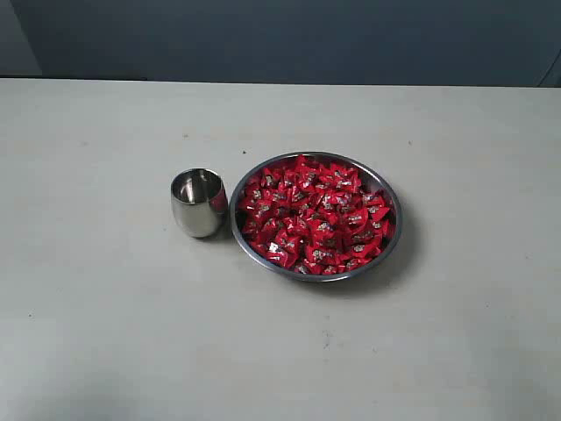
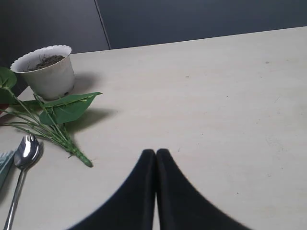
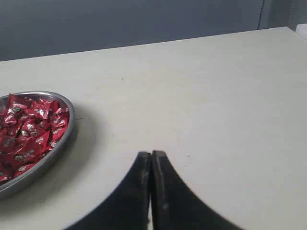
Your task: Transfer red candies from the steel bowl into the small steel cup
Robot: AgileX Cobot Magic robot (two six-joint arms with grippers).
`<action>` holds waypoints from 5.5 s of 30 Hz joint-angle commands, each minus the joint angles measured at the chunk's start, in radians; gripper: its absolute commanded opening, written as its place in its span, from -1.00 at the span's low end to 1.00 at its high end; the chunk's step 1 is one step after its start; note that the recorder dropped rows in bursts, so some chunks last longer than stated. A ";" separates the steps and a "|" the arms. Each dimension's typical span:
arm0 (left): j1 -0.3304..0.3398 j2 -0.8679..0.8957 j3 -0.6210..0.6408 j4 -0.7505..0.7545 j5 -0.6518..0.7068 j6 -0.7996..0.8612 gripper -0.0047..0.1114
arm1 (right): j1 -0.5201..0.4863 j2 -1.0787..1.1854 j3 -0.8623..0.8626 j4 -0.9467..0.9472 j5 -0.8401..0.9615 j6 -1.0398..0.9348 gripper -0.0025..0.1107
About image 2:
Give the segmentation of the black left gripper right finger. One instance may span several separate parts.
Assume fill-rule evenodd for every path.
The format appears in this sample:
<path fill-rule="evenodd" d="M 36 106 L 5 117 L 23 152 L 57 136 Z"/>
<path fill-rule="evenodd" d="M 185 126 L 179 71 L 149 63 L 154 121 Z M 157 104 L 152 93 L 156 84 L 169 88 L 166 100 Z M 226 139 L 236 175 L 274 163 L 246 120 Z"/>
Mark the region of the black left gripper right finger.
<path fill-rule="evenodd" d="M 156 171 L 160 229 L 248 229 L 203 197 L 178 168 L 169 150 L 156 152 Z"/>

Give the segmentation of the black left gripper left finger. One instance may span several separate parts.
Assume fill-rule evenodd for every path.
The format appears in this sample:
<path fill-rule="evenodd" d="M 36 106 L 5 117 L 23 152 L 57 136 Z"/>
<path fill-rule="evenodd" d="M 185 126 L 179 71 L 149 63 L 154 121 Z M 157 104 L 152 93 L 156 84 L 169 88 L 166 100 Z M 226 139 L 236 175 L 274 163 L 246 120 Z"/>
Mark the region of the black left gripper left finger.
<path fill-rule="evenodd" d="M 155 152 L 142 151 L 121 187 L 72 230 L 151 230 L 155 206 Z"/>

